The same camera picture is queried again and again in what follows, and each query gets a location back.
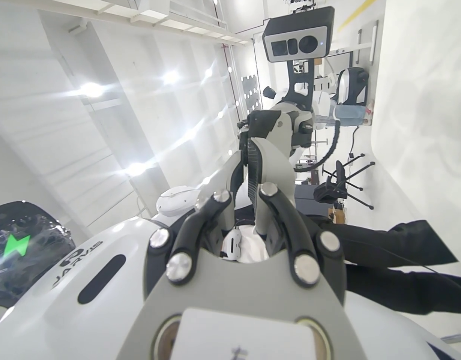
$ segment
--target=black chair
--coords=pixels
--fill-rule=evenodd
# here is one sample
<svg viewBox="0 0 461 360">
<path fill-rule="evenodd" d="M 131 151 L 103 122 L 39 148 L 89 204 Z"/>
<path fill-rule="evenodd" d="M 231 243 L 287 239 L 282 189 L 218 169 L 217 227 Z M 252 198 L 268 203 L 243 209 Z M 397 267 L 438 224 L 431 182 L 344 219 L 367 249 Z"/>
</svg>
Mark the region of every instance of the black chair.
<svg viewBox="0 0 461 360">
<path fill-rule="evenodd" d="M 369 209 L 373 210 L 374 206 L 370 204 L 366 204 L 365 202 L 361 201 L 360 199 L 352 196 L 347 192 L 346 185 L 350 185 L 351 187 L 357 188 L 359 191 L 363 191 L 362 187 L 357 187 L 356 185 L 349 182 L 352 177 L 355 177 L 359 173 L 362 173 L 364 170 L 370 168 L 371 166 L 375 165 L 375 162 L 370 162 L 367 166 L 364 166 L 362 169 L 357 170 L 354 174 L 350 175 L 349 177 L 345 176 L 345 167 L 350 163 L 354 162 L 355 160 L 362 158 L 365 154 L 360 154 L 356 158 L 348 161 L 345 165 L 342 165 L 341 161 L 337 161 L 335 163 L 335 172 L 330 173 L 327 170 L 322 169 L 323 173 L 327 173 L 329 176 L 324 184 L 319 185 L 314 190 L 314 199 L 320 203 L 328 203 L 334 204 L 338 201 L 338 199 L 347 199 L 347 197 L 352 198 L 367 206 Z"/>
</svg>

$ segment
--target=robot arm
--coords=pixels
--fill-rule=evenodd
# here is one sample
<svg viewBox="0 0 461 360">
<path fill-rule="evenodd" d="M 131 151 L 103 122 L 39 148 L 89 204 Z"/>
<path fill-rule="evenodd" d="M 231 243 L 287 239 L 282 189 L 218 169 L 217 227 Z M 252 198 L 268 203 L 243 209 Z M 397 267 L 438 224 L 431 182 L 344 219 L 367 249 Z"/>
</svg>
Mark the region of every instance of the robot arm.
<svg viewBox="0 0 461 360">
<path fill-rule="evenodd" d="M 217 339 L 214 322 L 230 322 L 221 312 L 247 315 L 253 320 L 250 323 L 256 322 L 254 318 L 274 319 L 286 322 L 285 328 L 289 322 L 302 322 L 305 327 L 298 334 L 307 334 L 304 341 L 308 342 L 312 331 L 315 345 L 313 353 L 306 350 L 294 359 L 329 359 L 331 348 L 335 360 L 366 358 L 343 309 L 342 247 L 335 235 L 304 221 L 295 209 L 295 175 L 289 157 L 310 142 L 313 119 L 311 95 L 294 92 L 292 79 L 297 79 L 290 79 L 291 91 L 280 103 L 271 110 L 254 111 L 239 124 L 240 150 L 201 189 L 195 212 L 175 237 L 165 275 L 150 292 L 119 360 L 147 359 L 149 353 L 155 360 L 169 359 L 174 341 L 172 359 L 179 360 L 183 353 L 186 358 L 201 358 L 202 353 L 193 350 Z M 219 258 L 223 237 L 234 227 L 235 195 L 246 172 L 256 231 L 270 256 L 254 264 Z M 149 257 L 162 251 L 150 252 Z M 213 326 L 203 329 L 212 337 L 187 328 L 204 324 Z M 263 334 L 263 329 L 254 329 L 241 336 L 242 343 L 228 331 L 223 341 L 218 334 L 225 349 L 221 355 L 225 358 L 228 350 L 232 358 L 232 348 L 266 339 Z M 189 344 L 196 340 L 198 345 Z"/>
</svg>

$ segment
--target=silver bolt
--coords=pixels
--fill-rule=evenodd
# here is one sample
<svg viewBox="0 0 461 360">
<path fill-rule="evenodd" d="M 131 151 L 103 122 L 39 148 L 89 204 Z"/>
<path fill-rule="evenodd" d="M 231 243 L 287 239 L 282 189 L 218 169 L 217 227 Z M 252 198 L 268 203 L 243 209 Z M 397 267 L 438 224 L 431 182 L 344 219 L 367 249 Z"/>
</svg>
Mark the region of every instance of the silver bolt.
<svg viewBox="0 0 461 360">
<path fill-rule="evenodd" d="M 277 186 L 273 182 L 265 182 L 261 185 L 261 192 L 266 197 L 273 197 L 278 191 Z"/>
<path fill-rule="evenodd" d="M 340 241 L 337 236 L 330 232 L 324 231 L 320 235 L 322 245 L 330 252 L 336 252 L 340 248 Z"/>
<path fill-rule="evenodd" d="M 177 253 L 169 259 L 165 275 L 174 283 L 185 279 L 192 269 L 192 259 L 187 253 Z"/>
<path fill-rule="evenodd" d="M 201 207 L 204 205 L 205 201 L 206 201 L 206 199 L 201 199 L 201 198 L 197 199 L 197 201 L 195 202 L 195 206 L 194 206 L 196 211 L 199 211 L 201 209 Z"/>
<path fill-rule="evenodd" d="M 319 264 L 308 254 L 301 254 L 295 258 L 294 271 L 297 277 L 306 284 L 315 284 L 319 280 Z"/>
<path fill-rule="evenodd" d="M 230 198 L 230 192 L 227 190 L 217 190 L 213 193 L 213 198 L 219 203 L 225 203 Z"/>
<path fill-rule="evenodd" d="M 170 238 L 170 233 L 167 228 L 159 228 L 157 231 L 152 233 L 152 236 L 150 237 L 150 247 L 153 249 L 159 249 L 165 243 L 168 242 Z"/>
</svg>

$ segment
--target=ceiling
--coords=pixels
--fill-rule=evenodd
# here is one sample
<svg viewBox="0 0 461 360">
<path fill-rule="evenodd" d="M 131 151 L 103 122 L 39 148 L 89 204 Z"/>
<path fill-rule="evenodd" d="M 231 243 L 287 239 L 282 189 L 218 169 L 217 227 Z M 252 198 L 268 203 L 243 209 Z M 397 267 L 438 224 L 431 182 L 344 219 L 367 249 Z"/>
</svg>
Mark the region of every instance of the ceiling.
<svg viewBox="0 0 461 360">
<path fill-rule="evenodd" d="M 215 16 L 212 0 L 184 1 Z M 153 215 L 162 192 L 200 185 L 237 149 L 229 65 L 218 41 L 0 2 L 0 139 L 11 151 L 0 185 L 18 159 L 39 190 L 14 185 L 14 200 L 79 234 Z M 102 96 L 83 96 L 87 83 Z M 134 164 L 146 169 L 130 177 Z"/>
</svg>

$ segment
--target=ceiling light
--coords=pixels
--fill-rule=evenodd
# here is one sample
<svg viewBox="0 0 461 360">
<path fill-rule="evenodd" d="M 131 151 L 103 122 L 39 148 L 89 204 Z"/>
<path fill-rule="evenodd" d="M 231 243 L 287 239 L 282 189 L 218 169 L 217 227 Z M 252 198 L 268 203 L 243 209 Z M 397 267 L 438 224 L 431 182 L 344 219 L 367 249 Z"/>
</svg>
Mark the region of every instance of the ceiling light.
<svg viewBox="0 0 461 360">
<path fill-rule="evenodd" d="M 144 173 L 145 170 L 147 170 L 147 165 L 145 163 L 135 162 L 132 163 L 125 171 L 129 176 L 135 177 Z"/>
<path fill-rule="evenodd" d="M 81 86 L 80 92 L 88 98 L 98 98 L 104 93 L 104 87 L 93 82 L 89 82 Z"/>
<path fill-rule="evenodd" d="M 165 84 L 175 84 L 179 80 L 179 74 L 176 71 L 170 71 L 164 75 Z"/>
</svg>

